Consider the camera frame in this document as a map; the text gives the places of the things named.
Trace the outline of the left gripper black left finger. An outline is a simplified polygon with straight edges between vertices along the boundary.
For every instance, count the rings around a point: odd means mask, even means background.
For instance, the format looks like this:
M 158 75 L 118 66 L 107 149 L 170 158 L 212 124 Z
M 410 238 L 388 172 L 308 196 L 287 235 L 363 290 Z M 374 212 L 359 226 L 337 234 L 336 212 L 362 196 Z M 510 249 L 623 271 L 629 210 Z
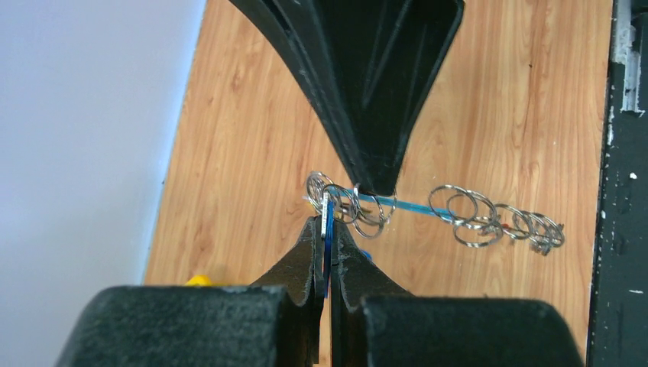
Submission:
M 323 308 L 321 219 L 251 284 L 116 286 L 86 305 L 59 366 L 311 366 Z

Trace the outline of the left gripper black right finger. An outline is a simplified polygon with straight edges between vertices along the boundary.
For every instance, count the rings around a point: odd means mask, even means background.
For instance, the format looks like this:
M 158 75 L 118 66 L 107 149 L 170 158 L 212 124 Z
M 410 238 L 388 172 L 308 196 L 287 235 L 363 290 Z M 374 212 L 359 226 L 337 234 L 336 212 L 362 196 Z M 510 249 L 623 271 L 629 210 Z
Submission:
M 334 366 L 580 366 L 572 333 L 541 300 L 419 297 L 389 278 L 348 228 L 331 233 Z

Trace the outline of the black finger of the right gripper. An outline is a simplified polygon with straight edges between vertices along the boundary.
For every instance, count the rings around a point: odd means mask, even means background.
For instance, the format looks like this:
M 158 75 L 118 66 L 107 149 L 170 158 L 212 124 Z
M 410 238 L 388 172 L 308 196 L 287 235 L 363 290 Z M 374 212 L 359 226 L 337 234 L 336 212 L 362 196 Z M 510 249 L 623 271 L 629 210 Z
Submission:
M 237 1 L 317 114 L 362 193 L 390 196 L 465 4 Z

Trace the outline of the key with blue tag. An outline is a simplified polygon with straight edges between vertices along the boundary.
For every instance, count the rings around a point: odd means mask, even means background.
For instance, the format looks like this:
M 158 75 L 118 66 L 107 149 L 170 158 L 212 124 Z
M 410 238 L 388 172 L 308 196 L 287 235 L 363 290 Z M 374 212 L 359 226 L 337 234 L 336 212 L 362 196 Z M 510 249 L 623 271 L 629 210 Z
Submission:
M 329 283 L 332 267 L 332 243 L 335 227 L 335 202 L 328 192 L 322 195 L 321 238 L 324 245 L 322 274 L 325 281 L 324 298 L 329 295 Z

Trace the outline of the metal key plate blue handle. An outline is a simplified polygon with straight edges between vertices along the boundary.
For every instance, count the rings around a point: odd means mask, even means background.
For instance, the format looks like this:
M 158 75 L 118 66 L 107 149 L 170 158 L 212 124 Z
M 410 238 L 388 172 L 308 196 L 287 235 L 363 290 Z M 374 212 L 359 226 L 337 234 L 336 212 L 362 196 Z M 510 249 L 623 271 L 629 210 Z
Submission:
M 310 172 L 305 187 L 305 198 L 318 214 L 351 226 L 364 239 L 379 237 L 402 210 L 438 219 L 451 227 L 457 243 L 469 248 L 508 239 L 527 242 L 532 251 L 548 255 L 565 243 L 563 224 L 550 217 L 453 184 L 431 189 L 423 204 L 402 201 L 396 194 L 361 193 L 358 186 L 343 187 L 321 171 Z

